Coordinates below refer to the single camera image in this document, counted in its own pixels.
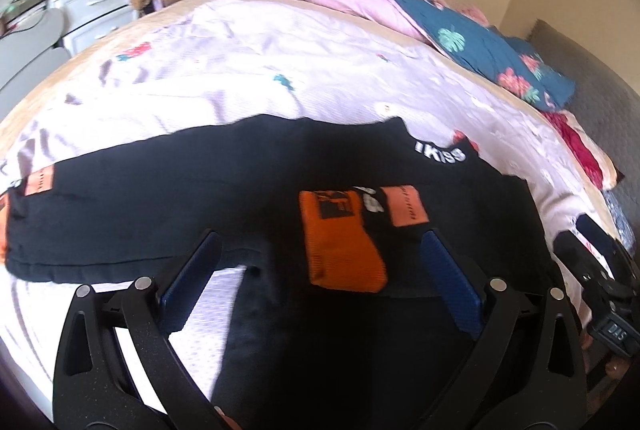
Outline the right hand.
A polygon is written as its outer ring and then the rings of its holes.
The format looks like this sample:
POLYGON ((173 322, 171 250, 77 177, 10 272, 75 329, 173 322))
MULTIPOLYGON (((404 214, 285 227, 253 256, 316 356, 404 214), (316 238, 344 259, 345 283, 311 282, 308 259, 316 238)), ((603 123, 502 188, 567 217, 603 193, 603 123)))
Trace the right hand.
POLYGON ((631 360, 614 354, 594 340, 586 329, 580 334, 580 348, 587 374, 587 391, 593 391, 603 380, 620 381, 628 372, 631 360))

